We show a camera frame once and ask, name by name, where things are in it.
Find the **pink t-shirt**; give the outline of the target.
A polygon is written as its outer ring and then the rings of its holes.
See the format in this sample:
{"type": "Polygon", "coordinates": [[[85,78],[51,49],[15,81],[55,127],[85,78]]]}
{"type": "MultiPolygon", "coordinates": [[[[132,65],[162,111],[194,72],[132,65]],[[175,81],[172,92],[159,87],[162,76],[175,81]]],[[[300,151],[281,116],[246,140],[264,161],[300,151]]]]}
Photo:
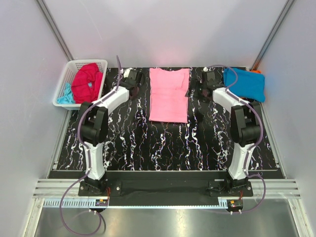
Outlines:
{"type": "Polygon", "coordinates": [[[150,68],[150,121],[187,123],[190,69],[150,68]]]}

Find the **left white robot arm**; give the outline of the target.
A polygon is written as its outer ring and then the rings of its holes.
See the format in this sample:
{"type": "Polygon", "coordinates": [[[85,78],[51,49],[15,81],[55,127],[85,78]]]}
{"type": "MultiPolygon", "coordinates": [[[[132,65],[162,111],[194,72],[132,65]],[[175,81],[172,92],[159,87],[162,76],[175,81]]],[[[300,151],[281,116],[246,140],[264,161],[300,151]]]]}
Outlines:
{"type": "Polygon", "coordinates": [[[121,104],[136,98],[142,79],[141,71],[119,70],[117,85],[109,93],[80,106],[77,137],[83,145],[86,159],[82,188],[89,188],[97,196],[107,190],[102,149],[108,135],[109,115],[121,104]]]}

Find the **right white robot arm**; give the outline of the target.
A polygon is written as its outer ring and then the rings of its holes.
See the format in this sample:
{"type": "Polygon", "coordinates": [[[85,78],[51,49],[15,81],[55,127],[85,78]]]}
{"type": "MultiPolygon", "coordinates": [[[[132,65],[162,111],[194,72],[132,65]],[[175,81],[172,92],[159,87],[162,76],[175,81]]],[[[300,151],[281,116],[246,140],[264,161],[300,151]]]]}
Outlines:
{"type": "Polygon", "coordinates": [[[233,87],[242,80],[238,69],[227,67],[223,71],[223,83],[210,70],[203,71],[202,79],[192,79],[189,90],[194,90],[198,98],[213,101],[230,113],[230,135],[234,142],[232,162],[222,184],[222,190],[235,196],[247,189],[248,167],[255,148],[264,135],[260,103],[249,102],[233,87]]]}

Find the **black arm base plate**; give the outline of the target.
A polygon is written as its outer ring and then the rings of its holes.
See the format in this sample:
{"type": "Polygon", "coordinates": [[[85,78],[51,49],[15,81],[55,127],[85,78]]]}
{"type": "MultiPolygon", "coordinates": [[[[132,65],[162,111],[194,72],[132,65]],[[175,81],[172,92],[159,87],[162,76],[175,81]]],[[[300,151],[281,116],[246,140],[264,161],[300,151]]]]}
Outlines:
{"type": "Polygon", "coordinates": [[[79,196],[109,197],[110,206],[188,207],[218,205],[218,198],[253,197],[247,189],[231,194],[222,190],[225,171],[108,171],[103,193],[79,186],[79,196]]]}

